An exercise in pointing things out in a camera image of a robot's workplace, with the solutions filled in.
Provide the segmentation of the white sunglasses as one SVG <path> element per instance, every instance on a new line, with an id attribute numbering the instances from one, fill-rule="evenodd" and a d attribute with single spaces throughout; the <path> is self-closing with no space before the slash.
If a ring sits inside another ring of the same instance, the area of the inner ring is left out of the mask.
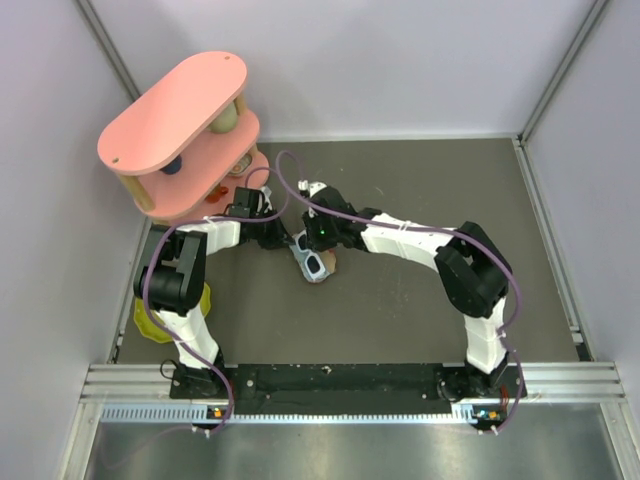
<path id="1" fill-rule="evenodd" d="M 290 249 L 304 278 L 309 283 L 320 283 L 329 276 L 329 270 L 319 254 L 309 248 L 307 234 L 304 231 L 293 237 L 293 244 Z"/>

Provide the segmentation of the small bowl on shelf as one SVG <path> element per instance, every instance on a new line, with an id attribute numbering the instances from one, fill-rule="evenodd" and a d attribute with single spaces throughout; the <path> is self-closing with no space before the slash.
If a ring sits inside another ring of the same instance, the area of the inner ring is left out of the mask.
<path id="1" fill-rule="evenodd" d="M 238 162 L 229 170 L 228 176 L 240 177 L 245 174 L 247 169 L 251 166 L 253 158 L 250 154 L 245 154 Z"/>

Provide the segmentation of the aluminium frame rail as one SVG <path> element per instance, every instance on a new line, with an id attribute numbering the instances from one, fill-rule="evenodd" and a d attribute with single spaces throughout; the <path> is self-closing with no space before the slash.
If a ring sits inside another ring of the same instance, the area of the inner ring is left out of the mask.
<path id="1" fill-rule="evenodd" d="M 635 479 L 610 363 L 95 365 L 65 479 Z"/>

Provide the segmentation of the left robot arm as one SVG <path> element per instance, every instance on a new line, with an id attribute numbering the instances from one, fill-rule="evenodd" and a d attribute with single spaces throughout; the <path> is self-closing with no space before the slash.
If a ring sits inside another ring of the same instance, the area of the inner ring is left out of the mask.
<path id="1" fill-rule="evenodd" d="M 172 228 L 153 226 L 135 272 L 135 297 L 178 349 L 172 378 L 177 398 L 212 397 L 229 387 L 223 355 L 201 307 L 207 257 L 252 240 L 266 250 L 292 242 L 266 186 L 236 189 L 228 212 L 228 217 L 205 217 Z"/>

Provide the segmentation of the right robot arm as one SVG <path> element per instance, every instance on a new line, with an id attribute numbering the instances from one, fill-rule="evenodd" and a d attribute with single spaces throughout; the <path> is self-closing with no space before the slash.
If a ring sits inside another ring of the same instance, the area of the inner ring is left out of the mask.
<path id="1" fill-rule="evenodd" d="M 424 232 L 422 226 L 380 210 L 356 210 L 339 191 L 322 182 L 301 181 L 299 193 L 311 205 L 302 219 L 307 245 L 316 252 L 337 246 L 387 254 L 423 265 L 439 274 L 449 302 L 464 317 L 467 350 L 464 368 L 438 374 L 439 395 L 449 401 L 482 397 L 504 380 L 508 352 L 502 342 L 508 293 L 503 257 L 473 222 L 458 229 Z"/>

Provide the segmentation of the dark blue object on shelf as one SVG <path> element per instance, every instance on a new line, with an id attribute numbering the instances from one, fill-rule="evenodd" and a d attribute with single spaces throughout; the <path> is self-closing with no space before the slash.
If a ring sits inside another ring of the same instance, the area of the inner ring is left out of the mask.
<path id="1" fill-rule="evenodd" d="M 175 175 L 182 168 L 182 157 L 176 156 L 170 163 L 161 168 L 161 172 L 166 175 Z"/>

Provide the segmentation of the pink tiered wooden shelf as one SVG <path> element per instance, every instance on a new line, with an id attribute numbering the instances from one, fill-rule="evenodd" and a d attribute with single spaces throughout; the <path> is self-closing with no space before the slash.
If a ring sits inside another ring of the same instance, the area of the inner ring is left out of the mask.
<path id="1" fill-rule="evenodd" d="M 237 187 L 267 183 L 269 162 L 258 149 L 260 122 L 244 98 L 248 68 L 237 55 L 206 51 L 188 57 L 122 111 L 102 131 L 97 153 L 118 176 L 140 211 L 161 225 L 222 213 Z M 238 122 L 225 134 L 207 130 L 231 102 Z M 245 154 L 253 158 L 240 177 L 229 170 Z M 182 168 L 161 168 L 176 156 Z M 217 186 L 229 192 L 215 204 L 205 197 Z"/>

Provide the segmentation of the plaid glasses case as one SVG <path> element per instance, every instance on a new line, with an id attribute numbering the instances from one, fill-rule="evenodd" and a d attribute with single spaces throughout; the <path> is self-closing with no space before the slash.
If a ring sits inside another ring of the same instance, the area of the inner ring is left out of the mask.
<path id="1" fill-rule="evenodd" d="M 337 257 L 332 250 L 315 252 L 290 247 L 305 280 L 311 284 L 321 283 L 335 273 Z"/>

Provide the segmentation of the beige ball on shelf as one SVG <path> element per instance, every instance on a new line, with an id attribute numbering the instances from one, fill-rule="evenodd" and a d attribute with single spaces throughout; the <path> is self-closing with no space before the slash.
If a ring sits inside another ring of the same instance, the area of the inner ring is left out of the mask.
<path id="1" fill-rule="evenodd" d="M 225 134 L 232 131 L 238 122 L 238 113 L 234 102 L 231 102 L 208 125 L 207 130 L 214 134 Z"/>

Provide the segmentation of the yellow-green dotted plate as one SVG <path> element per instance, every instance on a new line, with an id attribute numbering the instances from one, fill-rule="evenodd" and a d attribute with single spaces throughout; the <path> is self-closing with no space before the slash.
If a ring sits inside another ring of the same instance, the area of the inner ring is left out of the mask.
<path id="1" fill-rule="evenodd" d="M 207 282 L 204 283 L 203 292 L 200 299 L 200 309 L 204 317 L 211 310 L 211 289 Z M 167 344 L 173 342 L 173 338 L 161 328 L 155 325 L 146 314 L 143 301 L 140 298 L 134 298 L 133 321 L 138 328 L 140 334 L 155 343 Z"/>

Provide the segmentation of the orange object on shelf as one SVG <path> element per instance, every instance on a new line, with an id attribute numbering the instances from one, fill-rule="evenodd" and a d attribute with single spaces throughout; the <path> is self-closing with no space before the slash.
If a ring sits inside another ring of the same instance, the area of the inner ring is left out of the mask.
<path id="1" fill-rule="evenodd" d="M 217 185 L 206 197 L 207 203 L 215 204 L 219 202 L 229 192 L 229 189 L 224 185 Z"/>

